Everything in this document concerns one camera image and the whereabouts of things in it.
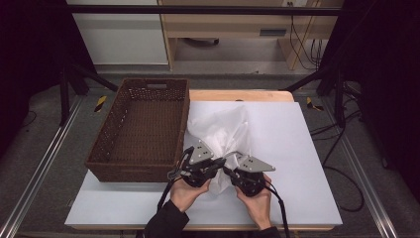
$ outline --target wicker basket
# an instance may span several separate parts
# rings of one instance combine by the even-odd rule
[[[188,111],[188,79],[124,79],[85,165],[100,181],[167,181]]]

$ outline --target gray floor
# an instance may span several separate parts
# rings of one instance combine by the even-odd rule
[[[120,83],[126,76],[189,77],[192,88],[249,88],[279,89],[303,78],[310,70],[299,68],[290,71],[276,40],[224,40],[218,46],[182,41],[182,51],[176,57],[173,71],[147,69],[141,73],[126,71],[103,74],[107,79]],[[100,123],[104,120],[114,93],[89,81],[92,90],[83,97],[80,112],[51,164],[44,183],[35,197],[18,231],[17,237],[88,237],[87,234],[119,236],[118,231],[76,231],[63,225],[71,200],[77,195],[86,168],[83,161],[88,155]],[[329,97],[318,98],[314,93],[316,82],[294,93],[301,104],[309,130],[332,123],[328,111],[318,111],[306,106],[307,96],[314,105],[328,107]],[[93,112],[98,97],[109,96],[100,113]],[[358,110],[355,102],[347,104],[346,114]],[[35,121],[23,127],[0,161],[0,223],[5,223],[26,185],[31,179],[50,141],[58,129],[58,88],[44,91],[31,100],[31,110],[37,113]],[[27,122],[35,116],[30,113]],[[331,130],[314,139],[337,135]],[[398,172],[385,170],[380,153],[366,125],[358,118],[348,123],[346,137],[358,156],[374,190],[399,237],[420,237],[420,205],[409,192]],[[324,160],[336,137],[314,140],[319,158]],[[347,155],[339,143],[328,165],[353,177]],[[326,171],[327,179],[337,203],[344,207],[357,207],[361,201],[357,190],[343,177]],[[382,237],[373,219],[372,208],[367,205],[359,212],[340,210],[344,224],[329,232],[299,232],[299,237]],[[127,231],[127,237],[133,232]]]

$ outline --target white plastic bag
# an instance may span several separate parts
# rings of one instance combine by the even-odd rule
[[[188,132],[201,139],[214,153],[213,159],[221,158],[231,152],[250,154],[248,114],[245,106],[223,110],[188,120]],[[239,165],[237,156],[227,158],[225,166],[233,170]],[[219,170],[211,180],[209,190],[220,194],[231,184],[231,180]]]

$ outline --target gray carpet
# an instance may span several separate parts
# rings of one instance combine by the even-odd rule
[[[108,79],[116,83],[119,83],[122,77],[124,76],[107,75]],[[303,76],[263,74],[173,75],[169,73],[152,75],[152,77],[188,77],[191,78],[191,88],[278,89],[290,85]],[[104,90],[91,81],[89,81],[89,84],[94,88],[88,96],[84,97],[73,127],[67,134],[43,186],[22,222],[19,229],[21,237],[64,237],[61,235],[63,233],[73,234],[73,236],[68,237],[75,237],[77,234],[81,235],[80,237],[85,236],[82,234],[119,235],[118,231],[77,231],[63,224],[70,209],[68,203],[77,196],[86,173],[83,162],[95,140],[106,111],[110,107],[112,97],[115,95],[115,93]],[[309,130],[330,125],[332,122],[326,111],[307,108],[306,95],[313,95],[314,93],[310,90],[310,85],[305,88],[309,90],[295,93],[295,100],[301,104]],[[103,110],[99,113],[93,112],[98,98],[104,94],[109,97]],[[323,100],[320,98],[313,96],[311,98],[314,105],[323,105]],[[349,114],[357,109],[357,104],[350,102],[346,113]],[[37,118],[32,124],[20,131],[8,153],[0,161],[0,222],[2,223],[12,212],[57,129],[59,122],[57,87],[35,96],[31,102],[31,110],[37,113]],[[336,131],[331,130],[317,138],[325,139],[336,134]],[[356,118],[349,122],[346,135],[349,137],[380,200],[383,202],[398,235],[400,237],[420,237],[420,205],[410,194],[398,172],[382,168],[380,154],[368,133],[366,125]],[[321,161],[326,157],[335,139],[314,141]],[[328,165],[352,176],[340,144],[331,155]],[[353,208],[360,204],[361,199],[357,190],[345,178],[332,171],[326,171],[326,175],[340,206]],[[381,237],[366,206],[359,212],[340,210],[340,213],[344,222],[343,225],[329,232],[299,232],[299,237]],[[133,232],[128,231],[126,234],[127,237],[130,237]]]

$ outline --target white table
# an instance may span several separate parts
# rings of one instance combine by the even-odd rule
[[[284,201],[290,230],[329,230],[342,224],[298,103],[191,101],[189,118],[239,105],[248,111],[253,156],[276,167],[267,174]],[[156,213],[164,186],[99,182],[88,172],[65,224],[75,229],[142,229]],[[232,186],[219,195],[201,195],[187,214],[186,230],[256,229]],[[274,196],[271,220],[281,229]]]

